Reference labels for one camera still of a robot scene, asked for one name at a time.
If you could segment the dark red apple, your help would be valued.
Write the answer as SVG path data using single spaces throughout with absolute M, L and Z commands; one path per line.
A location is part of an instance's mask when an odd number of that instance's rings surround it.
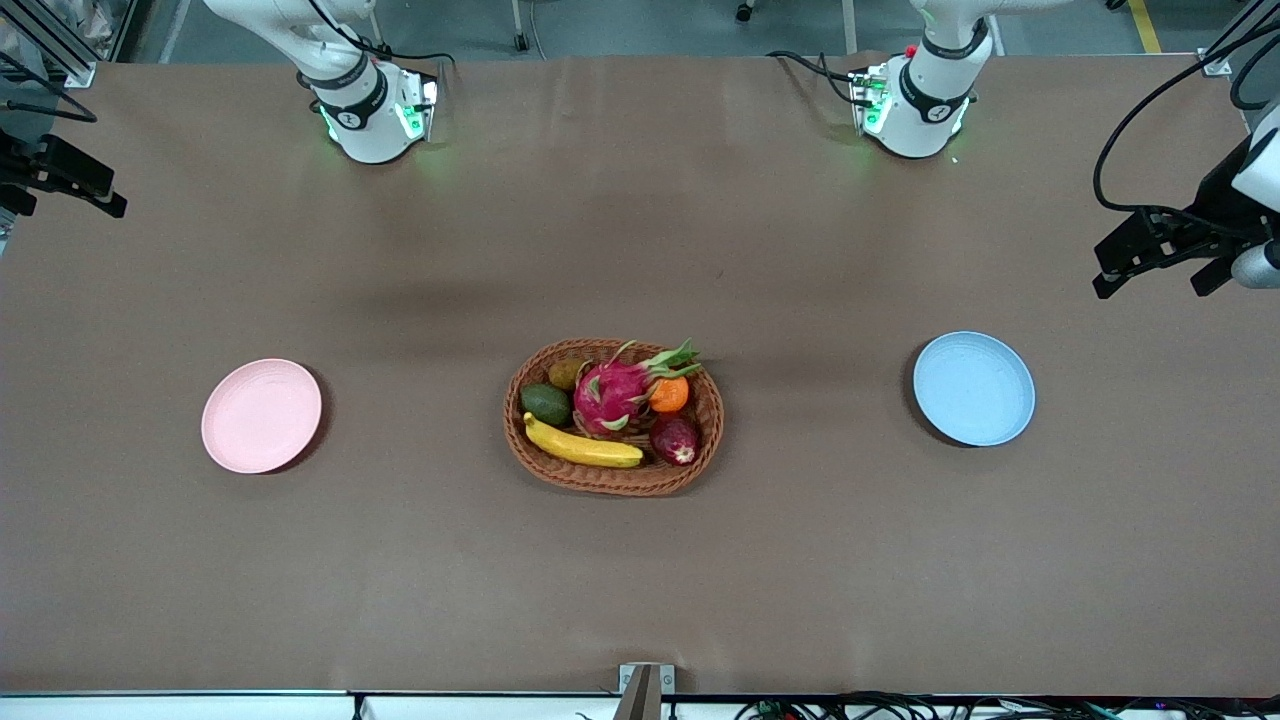
M 655 455 L 673 466 L 691 465 L 700 454 L 699 432 L 684 415 L 660 414 L 650 427 L 649 441 Z

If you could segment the yellow banana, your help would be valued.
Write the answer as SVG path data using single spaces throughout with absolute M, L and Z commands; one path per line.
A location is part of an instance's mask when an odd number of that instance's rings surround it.
M 522 415 L 526 437 L 544 452 L 593 468 L 631 469 L 643 464 L 644 454 L 631 445 L 572 436 L 540 421 L 531 413 Z

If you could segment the light blue plate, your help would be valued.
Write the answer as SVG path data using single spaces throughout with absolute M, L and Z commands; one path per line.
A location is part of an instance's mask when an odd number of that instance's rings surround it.
M 925 343 L 911 370 L 911 393 L 937 432 L 970 447 L 1018 438 L 1037 405 L 1024 359 L 1004 341 L 975 331 L 945 333 Z

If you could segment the pink plate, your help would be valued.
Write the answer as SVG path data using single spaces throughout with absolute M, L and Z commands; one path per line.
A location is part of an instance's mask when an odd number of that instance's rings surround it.
M 246 475 L 275 471 L 312 442 L 324 398 L 315 375 L 279 357 L 238 366 L 212 389 L 200 434 L 210 459 Z

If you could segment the brown table cover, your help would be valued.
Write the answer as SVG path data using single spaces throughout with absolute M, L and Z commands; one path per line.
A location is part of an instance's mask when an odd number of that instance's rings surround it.
M 384 167 L 282 65 L 102 68 L 56 132 L 128 213 L 44 197 L 0 258 L 0 692 L 1280 694 L 1280 291 L 1091 284 L 1096 155 L 1187 64 L 996 59 L 904 161 L 776 60 L 462 63 Z M 1030 369 L 1006 445 L 916 406 L 955 331 Z M 570 338 L 692 341 L 699 479 L 516 462 Z M 204 406 L 268 357 L 320 427 L 228 471 Z

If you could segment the green avocado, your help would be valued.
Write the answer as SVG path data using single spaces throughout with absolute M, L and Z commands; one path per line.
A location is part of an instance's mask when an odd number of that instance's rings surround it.
M 571 397 L 561 388 L 548 383 L 524 386 L 518 391 L 520 406 L 534 415 L 540 423 L 563 428 L 573 421 Z

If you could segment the pink dragon fruit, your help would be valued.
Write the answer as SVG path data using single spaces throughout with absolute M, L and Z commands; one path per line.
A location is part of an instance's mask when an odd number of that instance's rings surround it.
M 701 369 L 700 352 L 686 340 L 676 348 L 660 348 L 635 361 L 625 355 L 639 350 L 630 340 L 602 363 L 579 372 L 573 388 L 575 425 L 594 439 L 613 439 L 640 423 L 650 397 L 663 380 L 677 380 Z

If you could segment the brown wicker basket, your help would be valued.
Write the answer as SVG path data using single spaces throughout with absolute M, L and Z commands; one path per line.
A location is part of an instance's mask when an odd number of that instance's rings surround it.
M 503 401 L 503 432 L 516 462 L 530 475 L 552 486 L 596 495 L 666 497 L 691 486 L 712 465 L 724 434 L 724 402 L 709 372 L 692 373 L 689 380 L 690 400 L 680 411 L 680 416 L 692 425 L 699 441 L 696 456 L 687 465 L 667 462 L 652 447 L 649 441 L 649 430 L 654 421 L 652 416 L 640 419 L 636 428 L 627 429 L 620 438 L 608 439 L 611 443 L 627 445 L 640 452 L 640 462 L 634 468 L 572 462 L 549 454 L 529 438 L 522 419 L 520 391 L 525 386 L 548 382 L 550 369 L 558 361 L 580 359 L 594 364 L 617 357 L 621 361 L 637 363 L 663 350 L 659 345 L 644 342 L 627 347 L 622 340 L 570 338 L 547 345 L 530 355 L 511 377 Z

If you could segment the aluminium frame post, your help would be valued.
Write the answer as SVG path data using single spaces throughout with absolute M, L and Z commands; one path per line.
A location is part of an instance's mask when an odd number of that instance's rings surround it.
M 79 27 L 72 0 L 0 0 L 0 51 L 69 88 L 88 88 L 99 63 Z
M 1280 20 L 1280 0 L 1239 0 L 1242 6 L 1236 14 L 1226 23 L 1207 47 L 1198 47 L 1196 55 L 1203 60 L 1211 59 L 1201 73 L 1206 77 L 1226 77 L 1233 73 L 1233 58 L 1240 53 L 1248 54 L 1257 41 L 1242 44 L 1238 49 L 1228 51 L 1228 46 L 1240 42 L 1245 36 L 1262 29 L 1265 26 Z

